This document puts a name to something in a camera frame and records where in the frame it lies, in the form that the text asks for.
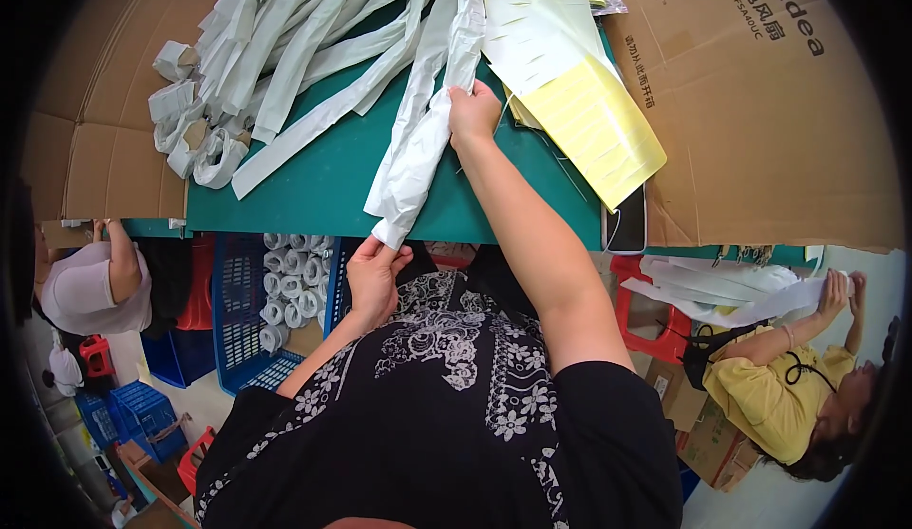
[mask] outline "red plastic stool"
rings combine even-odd
[[[99,335],[93,335],[79,344],[79,355],[85,359],[90,378],[103,377],[115,374],[114,365],[111,364],[108,340]]]
[[[634,335],[627,330],[627,320],[630,312],[630,298],[633,292],[620,284],[628,278],[642,280],[649,284],[652,278],[644,275],[639,270],[639,261],[642,255],[637,256],[619,256],[616,255],[611,259],[611,271],[617,274],[617,301],[615,302],[615,317],[617,326],[621,330],[621,337],[624,344],[631,351],[640,351],[656,359],[661,359],[668,363],[680,365],[684,349],[687,348],[687,341],[684,337],[690,336],[690,318],[682,314],[674,306],[668,306],[668,323],[665,331],[662,332],[655,340],[646,340],[640,336]]]
[[[193,239],[193,280],[187,307],[177,319],[178,330],[211,330],[212,261],[215,258],[215,235]]]
[[[202,436],[199,436],[199,440],[193,443],[190,446],[190,449],[186,454],[180,458],[180,464],[177,467],[177,473],[180,476],[180,480],[183,482],[184,486],[190,492],[190,495],[196,495],[196,469],[199,466],[199,463],[193,463],[192,458],[196,458],[199,462],[202,461],[202,458],[206,457],[206,449],[212,444],[212,440],[215,439],[215,430],[211,426],[206,427],[206,432],[202,433]],[[199,451],[202,452],[202,457],[194,456],[193,452],[199,448]]]

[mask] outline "hand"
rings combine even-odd
[[[475,140],[492,140],[501,117],[501,101],[480,79],[470,96],[458,86],[450,88],[450,143],[456,151]]]
[[[852,272],[849,274],[852,283],[855,284],[855,293],[849,298],[849,308],[852,309],[852,315],[855,318],[865,316],[865,287],[867,286],[867,274],[864,272]]]
[[[396,311],[399,303],[396,276],[413,258],[410,246],[403,246],[397,252],[371,235],[348,260],[346,273],[351,287],[348,316],[364,320],[366,329],[362,333],[383,325]]]
[[[817,313],[829,326],[848,303],[849,279],[832,268],[828,269],[826,273],[826,282],[820,295],[820,303],[817,305]]]

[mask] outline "white cable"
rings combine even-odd
[[[285,271],[285,254],[288,253],[287,248],[280,248],[278,250],[270,250],[263,255],[263,265],[269,269],[270,272],[284,272]]]
[[[615,240],[615,236],[618,234],[618,228],[621,227],[621,209],[617,209],[615,211],[615,214],[617,215],[617,223],[615,224],[615,230],[614,230],[614,232],[611,233],[611,238],[608,239],[608,244],[605,246],[605,250],[602,250],[602,254],[607,252],[608,249],[611,247],[611,243]]]
[[[313,290],[306,289],[301,292],[297,298],[297,305],[301,310],[301,315],[305,318],[315,318],[320,311],[323,301],[319,295],[314,294]]]
[[[323,277],[320,278],[320,283],[316,285],[316,295],[319,295],[323,300],[323,303],[326,303],[326,295],[329,290],[329,274],[323,274]]]
[[[285,274],[303,274],[304,264],[307,262],[307,252],[289,250],[285,254]]]
[[[304,291],[304,283],[298,274],[284,275],[279,281],[279,289],[282,291],[282,297],[295,299]]]
[[[310,252],[310,235],[288,235],[288,245],[298,252]]]
[[[272,232],[263,233],[263,244],[270,250],[277,250],[283,246],[288,246],[288,235]]]
[[[285,323],[292,330],[296,330],[310,323],[310,318],[305,318],[301,313],[301,306],[293,301],[285,306]]]
[[[270,299],[260,310],[260,317],[269,325],[279,325],[285,319],[285,302],[281,299]]]
[[[282,295],[281,290],[279,289],[279,280],[281,280],[279,274],[274,272],[267,272],[263,276],[263,289],[266,290],[266,294],[269,295],[271,299],[276,299]]]
[[[260,347],[273,354],[288,341],[287,325],[267,325],[260,330]]]
[[[304,284],[313,287],[320,283],[320,278],[323,277],[323,274],[322,259],[319,256],[312,255],[307,259],[306,264],[304,264],[304,270],[301,272],[301,279],[304,281]]]

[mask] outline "yellow shirt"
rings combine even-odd
[[[771,330],[759,327],[735,341],[754,333]],[[792,350],[806,365],[820,370],[835,388],[855,367],[855,356],[845,348],[831,345],[821,358],[806,345]],[[711,360],[717,359],[722,350]],[[797,361],[783,353],[769,365],[757,367],[743,357],[724,359],[707,365],[703,386],[726,418],[756,442],[769,455],[785,464],[801,459],[811,441],[817,414],[832,392],[826,381],[814,372],[804,372],[793,385],[785,382],[785,371]],[[797,371],[792,371],[794,380]]]

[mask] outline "green cutting mat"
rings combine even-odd
[[[404,4],[399,1],[378,11],[354,28],[350,36],[379,28],[401,12]],[[611,57],[604,32],[602,41]],[[315,83],[295,99],[285,127],[348,86],[373,61],[371,58]],[[187,229],[367,236],[378,218],[364,213],[362,208],[380,160],[390,144],[390,128],[408,75],[409,71],[403,70],[367,115],[362,118],[356,113],[348,113],[243,201],[238,202],[230,184],[212,191],[191,181],[187,196]],[[441,71],[438,86],[442,77]],[[500,81],[484,60],[478,67],[477,77],[490,84],[504,101]],[[562,153],[542,136],[516,127],[508,111],[501,119],[494,139],[532,188],[576,231],[583,244],[590,250],[599,250],[599,199],[569,161],[564,165],[568,174],[564,173],[562,163],[555,157]],[[261,142],[254,142],[250,155],[262,147]],[[475,244],[496,242],[472,187],[465,175],[457,172],[459,169],[459,159],[448,146],[410,238]]]

